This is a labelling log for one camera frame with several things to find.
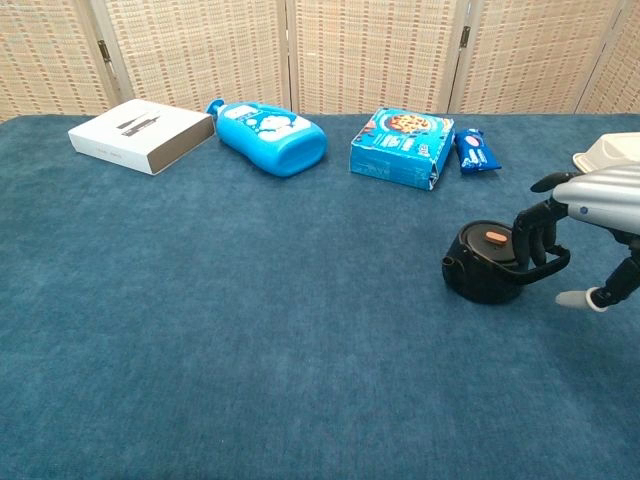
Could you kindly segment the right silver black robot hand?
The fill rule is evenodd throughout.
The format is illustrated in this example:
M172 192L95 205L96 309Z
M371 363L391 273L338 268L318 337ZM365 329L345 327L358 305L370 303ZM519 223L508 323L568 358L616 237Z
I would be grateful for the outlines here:
M640 288L640 164L588 173L556 172L537 181L531 190L550 196L521 211L513 222L512 246L519 265L534 263L546 269L548 253L564 254L555 241L556 223L565 217L608 230L630 251L604 285L561 292L555 298L557 304L603 313Z

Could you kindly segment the black kettle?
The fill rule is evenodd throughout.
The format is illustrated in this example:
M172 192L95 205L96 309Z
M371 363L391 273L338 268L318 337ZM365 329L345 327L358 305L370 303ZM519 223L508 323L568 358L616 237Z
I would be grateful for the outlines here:
M482 304L501 304L520 295L524 286L565 268L570 251L555 246L556 259L529 270L514 254L511 228L500 222L479 220L459 230L442 259L445 283L459 295Z

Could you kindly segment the white plastic tray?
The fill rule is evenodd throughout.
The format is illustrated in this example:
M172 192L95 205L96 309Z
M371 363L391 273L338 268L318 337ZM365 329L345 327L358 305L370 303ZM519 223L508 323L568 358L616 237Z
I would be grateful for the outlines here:
M603 134L586 152L575 153L572 162L583 173L640 163L640 131Z

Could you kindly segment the blue cookie packet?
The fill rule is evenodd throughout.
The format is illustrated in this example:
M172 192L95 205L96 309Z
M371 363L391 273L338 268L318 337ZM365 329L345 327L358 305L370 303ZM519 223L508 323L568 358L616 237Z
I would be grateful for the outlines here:
M501 168L494 153L484 140L484 133L469 128L458 131L454 143L463 174L493 171Z

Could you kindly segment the blue cookie box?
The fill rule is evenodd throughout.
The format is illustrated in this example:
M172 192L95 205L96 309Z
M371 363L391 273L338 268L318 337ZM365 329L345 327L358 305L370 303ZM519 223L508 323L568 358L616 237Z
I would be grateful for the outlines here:
M450 118L380 108L352 140L349 170L431 191L447 161L454 135Z

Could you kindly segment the woven folding screen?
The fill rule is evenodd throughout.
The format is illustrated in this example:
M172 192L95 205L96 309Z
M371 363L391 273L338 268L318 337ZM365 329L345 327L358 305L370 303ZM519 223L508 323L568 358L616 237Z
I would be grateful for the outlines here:
M216 97L640 114L640 0L0 0L0 122Z

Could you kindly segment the blue cartoon pump bottle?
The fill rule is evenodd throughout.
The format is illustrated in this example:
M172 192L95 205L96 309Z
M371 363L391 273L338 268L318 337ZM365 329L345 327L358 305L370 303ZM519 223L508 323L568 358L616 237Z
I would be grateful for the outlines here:
M328 148L327 136L317 124L281 107L215 99L205 112L213 117L223 143L278 177L314 166Z

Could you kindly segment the blue table cloth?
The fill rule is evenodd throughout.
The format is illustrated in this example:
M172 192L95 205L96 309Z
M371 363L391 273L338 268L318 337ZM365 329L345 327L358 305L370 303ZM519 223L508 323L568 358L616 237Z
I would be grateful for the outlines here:
M363 115L289 179L210 139L148 176L77 154L78 116L0 124L0 480L640 480L640 291L555 296L626 249L558 226L570 265L511 303L448 289L459 227L636 115L459 115L502 169L431 191L351 174Z

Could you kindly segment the white flat product box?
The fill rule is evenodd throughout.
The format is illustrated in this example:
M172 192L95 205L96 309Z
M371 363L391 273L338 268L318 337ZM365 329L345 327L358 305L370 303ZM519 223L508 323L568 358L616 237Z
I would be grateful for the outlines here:
M142 99L68 131L76 152L156 175L214 134L212 116Z

